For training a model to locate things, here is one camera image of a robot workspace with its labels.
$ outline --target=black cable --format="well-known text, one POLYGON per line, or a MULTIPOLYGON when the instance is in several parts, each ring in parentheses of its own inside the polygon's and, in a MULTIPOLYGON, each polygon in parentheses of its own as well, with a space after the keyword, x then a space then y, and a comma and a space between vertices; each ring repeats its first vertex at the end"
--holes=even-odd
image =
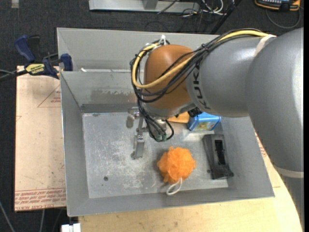
POLYGON ((232 40, 232 39, 235 39, 235 38, 239 38, 239 37, 247 37, 247 35, 239 35, 239 36, 233 36, 233 37, 230 37, 228 39, 225 39, 225 40, 222 40, 220 42, 218 42, 218 40, 220 40, 221 38, 223 38, 225 35, 231 33, 231 32, 234 32, 234 31, 237 31, 236 29, 235 30, 231 30, 217 38, 215 38, 214 40, 212 40, 211 42, 207 43, 206 45, 203 45, 204 47, 204 51, 202 53, 199 53, 199 54, 196 54, 194 59, 191 59, 187 64, 186 64, 186 67, 184 67, 183 69, 181 69, 180 72, 178 72, 172 79, 171 81, 168 83, 168 85, 166 87, 164 87, 163 89, 155 92, 155 93, 142 93, 141 90, 137 90, 137 88, 133 85, 134 87, 134 90, 135 90, 135 93, 138 97, 139 100, 141 100, 142 102, 144 103, 151 103, 151 102, 155 102, 157 101, 158 99, 162 98, 165 93, 167 92, 167 90, 172 86, 174 85, 181 77, 182 75, 187 72, 189 70, 189 68, 192 68, 194 66, 190 66, 192 64, 195 64, 198 60, 200 60, 200 58, 205 54, 205 52, 210 53, 214 48, 218 47, 219 45, 229 41, 229 40, 232 40), (152 99, 152 100, 145 100, 143 99, 141 96, 154 96, 154 95, 157 95, 159 94, 156 98, 152 99))
POLYGON ((0 82, 6 81, 6 80, 9 80, 9 79, 14 79, 18 76, 21 76, 21 75, 24 75, 24 74, 27 74, 27 73, 28 72, 26 70, 23 70, 23 71, 20 71, 20 72, 14 71, 13 74, 5 74, 3 76, 0 76, 0 82))
POLYGON ((167 123, 167 125, 169 126, 170 130, 172 131, 171 135, 166 139, 169 140, 174 136, 174 128, 171 126, 171 124, 168 122, 168 120, 165 120, 165 122, 167 123))
POLYGON ((1 70, 0 69, 0 72, 14 75, 14 72, 10 72, 10 71, 7 71, 7 70, 1 70))
MULTIPOLYGON (((209 47, 209 46, 212 45, 212 44, 215 44, 216 42, 218 42, 218 40, 220 40, 221 38, 223 38, 225 35, 227 35, 227 34, 229 34, 229 33, 231 33, 231 32, 234 32, 234 31, 238 31, 238 30, 239 30, 239 29, 231 30, 231 31, 229 31, 229 32, 227 32, 227 33, 225 33, 225 34, 222 34, 221 36, 218 36, 217 38, 215 38, 215 39, 212 40, 211 42, 209 42, 209 43, 207 43, 207 44, 205 44, 205 45, 203 44, 202 46, 203 46, 203 48, 207 49, 207 47, 209 47)), ((141 99, 141 101, 143 101, 143 102, 145 102, 145 103, 154 102, 154 101, 158 100, 159 98, 161 98, 161 97, 166 93, 167 89, 168 89, 171 85, 173 85, 176 81, 178 81, 178 79, 181 77, 180 75, 183 73, 183 71, 184 71, 184 69, 182 69, 181 72, 179 72, 178 74, 176 74, 165 88, 163 88, 163 89, 161 89, 161 90, 159 90, 159 91, 157 91, 157 92, 155 92, 155 93, 152 93, 152 94, 149 94, 149 93, 142 93, 141 90, 137 90, 137 88, 133 85, 137 97, 141 99, 141 97, 140 97, 141 95, 145 95, 145 96, 154 96, 154 95, 157 95, 157 94, 160 94, 160 93, 161 93, 157 98, 155 98, 155 99, 153 99, 153 100, 144 100, 144 99, 141 99)))
MULTIPOLYGON (((151 118, 151 116, 149 114, 147 114, 147 112, 143 109, 142 105, 141 105, 141 102, 144 102, 144 103, 150 103, 150 102, 154 102, 160 98, 162 98, 165 94, 167 94, 167 90, 169 88, 171 88, 174 84, 176 84, 181 78, 183 78, 183 76, 185 75, 185 73, 187 73, 187 75, 182 79, 181 82, 179 82, 175 88, 173 88, 173 90, 169 91, 168 93, 171 93, 173 92, 188 76, 189 74, 193 71, 193 69, 195 68, 195 66, 197 64, 200 64, 200 62, 202 61, 203 58, 205 58, 210 52, 212 52, 215 48, 219 47, 220 45, 224 44, 225 42, 227 41, 230 41, 230 40, 233 40, 233 39, 236 39, 236 38, 242 38, 242 37, 250 37, 250 35, 236 35, 236 36, 232 36, 232 37, 229 37, 225 40, 222 40, 223 37, 225 37, 226 35, 234 32, 234 31, 239 31, 240 29, 235 29, 235 30, 231 30, 225 34, 222 34, 218 37, 216 37, 215 39, 213 39, 212 41, 210 41, 209 43, 206 43, 206 44, 202 44, 201 47, 199 47, 197 50, 196 50, 196 54, 188 61, 187 64, 184 65, 184 67, 182 69, 180 69, 180 71, 169 81, 169 83, 166 85, 166 87, 164 87, 163 89, 155 92, 155 93, 144 93, 142 91, 142 89, 137 89, 136 86, 134 86, 133 84, 133 88, 134 88, 134 91, 135 91, 135 94, 138 98, 138 107, 139 107, 139 111, 141 113, 141 115, 143 116, 143 118, 145 119, 146 121, 146 124, 147 124, 147 127, 149 129, 149 135, 150 137, 154 138, 157 142, 159 142, 153 135, 152 131, 151 131, 151 126, 158 132, 158 134, 161 134, 162 132, 164 132, 164 135, 166 135, 166 132, 163 130, 163 128, 159 125, 159 123, 157 123, 153 118, 151 118), (145 100, 143 98, 143 95, 146 95, 146 96, 154 96, 154 95, 157 95, 159 94, 157 97, 155 97, 154 99, 151 99, 151 100, 145 100)), ((165 122, 167 123, 167 125, 169 126, 169 128, 171 129, 171 135, 166 139, 166 140, 169 140, 170 138, 173 137, 174 135, 174 129, 172 127, 172 125, 167 121, 165 120, 165 122)))
POLYGON ((171 6, 173 6, 178 0, 174 0, 168 7, 166 7, 165 9, 161 10, 160 12, 158 12, 158 14, 165 12, 166 10, 168 10, 171 6))
POLYGON ((274 21, 270 18, 269 13, 268 13, 268 9, 265 9, 265 13, 266 13, 266 16, 267 16, 268 20, 270 20, 270 22, 271 22, 272 24, 274 24, 274 25, 276 25, 277 27, 282 28, 282 29, 292 29, 292 28, 295 28, 295 27, 299 24, 300 18, 301 18, 301 13, 300 13, 300 10, 298 9, 298 13, 297 13, 297 14, 298 14, 298 16, 297 16, 297 22, 296 22, 294 25, 292 25, 292 26, 282 26, 282 25, 279 25, 278 23, 274 22, 274 21))

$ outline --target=blue box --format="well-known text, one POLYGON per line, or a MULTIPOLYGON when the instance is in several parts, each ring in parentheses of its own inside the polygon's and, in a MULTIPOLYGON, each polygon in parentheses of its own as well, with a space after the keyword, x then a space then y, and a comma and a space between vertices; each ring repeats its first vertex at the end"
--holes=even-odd
POLYGON ((207 113, 201 113, 195 117, 191 117, 187 124, 191 131, 211 131, 220 123, 221 117, 207 113))

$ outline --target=wooden table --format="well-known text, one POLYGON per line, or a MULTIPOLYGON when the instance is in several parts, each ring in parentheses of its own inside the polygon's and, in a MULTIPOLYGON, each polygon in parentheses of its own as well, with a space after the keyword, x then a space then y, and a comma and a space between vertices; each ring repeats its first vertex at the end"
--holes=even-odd
MULTIPOLYGON (((58 80, 18 78, 16 211, 66 204, 59 99, 58 80)), ((82 232, 301 232, 291 196, 261 151, 275 198, 83 216, 82 232)))
POLYGON ((291 196, 261 151, 275 198, 83 216, 82 232, 301 232, 291 196))

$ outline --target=metal stand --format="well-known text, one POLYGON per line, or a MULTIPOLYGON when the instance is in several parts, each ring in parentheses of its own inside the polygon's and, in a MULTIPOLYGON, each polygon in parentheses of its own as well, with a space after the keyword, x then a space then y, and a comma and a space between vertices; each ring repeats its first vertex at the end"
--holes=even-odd
MULTIPOLYGON (((113 10, 113 11, 138 11, 138 12, 160 12, 168 7, 171 1, 162 0, 90 0, 89 9, 113 10)), ((198 4, 194 2, 175 2, 165 12, 181 13, 185 9, 198 10, 198 4)))

